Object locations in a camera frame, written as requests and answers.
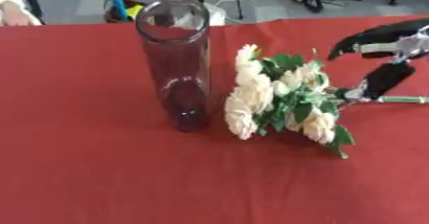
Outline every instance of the white rose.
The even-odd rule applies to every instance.
[[[300,70],[297,70],[294,73],[291,71],[286,71],[280,78],[280,81],[284,83],[290,90],[296,90],[303,83],[303,76]]]
[[[267,75],[250,77],[246,83],[237,88],[237,95],[253,113],[257,114],[261,114],[273,101],[273,93],[273,86]]]
[[[301,73],[303,82],[314,92],[323,92],[329,87],[329,79],[327,75],[321,73],[318,68],[314,68],[311,63],[306,63],[302,67],[298,68],[297,72]],[[321,83],[319,76],[325,76],[325,82]]]
[[[239,88],[236,88],[233,93],[225,101],[226,113],[252,113],[250,107],[239,97]]]
[[[236,83],[239,86],[246,85],[248,82],[251,82],[252,78],[257,76],[263,69],[259,61],[247,61],[246,64],[243,64],[238,67]]]
[[[225,112],[225,121],[230,131],[241,140],[249,139],[258,130],[258,125],[252,119],[252,111],[236,92],[226,100]]]
[[[330,113],[314,113],[303,124],[304,134],[321,145],[331,143],[335,138],[335,118]]]
[[[290,93],[289,87],[287,87],[283,82],[276,80],[272,83],[274,89],[274,95],[278,97],[284,97]]]
[[[258,48],[256,44],[254,45],[244,45],[241,50],[238,51],[236,56],[236,69],[239,70],[239,66],[247,64],[249,60],[252,59],[252,56],[255,50]]]
[[[252,120],[252,114],[227,113],[225,120],[230,131],[241,140],[249,139],[258,130],[258,125]]]

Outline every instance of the green object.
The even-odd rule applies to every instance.
[[[308,118],[308,116],[310,115],[312,109],[313,109],[312,103],[298,104],[293,110],[293,114],[295,115],[295,121],[298,124],[303,123],[306,120],[306,118]]]

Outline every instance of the clear glass vase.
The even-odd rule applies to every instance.
[[[185,132],[208,119],[209,22],[208,10],[195,0],[158,0],[136,19],[157,95]]]

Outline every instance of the red tablecloth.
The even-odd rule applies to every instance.
[[[287,20],[212,30],[213,121],[171,129],[133,25],[0,29],[0,223],[428,223],[429,106],[362,105],[341,160],[284,132],[242,142],[222,119],[245,43],[310,56],[405,18]],[[380,63],[344,56],[354,85]],[[429,63],[394,90],[429,95]]]

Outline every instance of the green leaf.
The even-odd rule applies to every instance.
[[[335,116],[335,118],[338,119],[338,117],[340,116],[340,111],[338,110],[337,106],[335,105],[334,102],[332,101],[324,101],[321,105],[320,105],[320,110],[324,113],[330,113],[333,116]]]
[[[342,159],[348,159],[349,155],[344,153],[340,148],[340,143],[333,141],[332,143],[327,145],[327,148],[334,153],[335,155],[341,157]]]
[[[293,114],[295,115],[295,120],[297,123],[302,123],[311,113],[313,109],[313,104],[311,103],[301,103],[298,104],[293,110]]]
[[[274,56],[274,61],[276,61],[277,65],[280,67],[286,67],[287,62],[289,61],[289,56],[285,54],[276,54],[276,56]]]
[[[335,126],[335,139],[333,141],[339,144],[356,145],[350,132],[340,124]]]
[[[288,56],[285,54],[277,54],[274,60],[284,71],[295,71],[298,67],[304,65],[304,59],[300,55]]]
[[[273,80],[277,80],[282,76],[282,70],[273,59],[265,58],[260,64],[262,65],[262,73],[266,74]]]

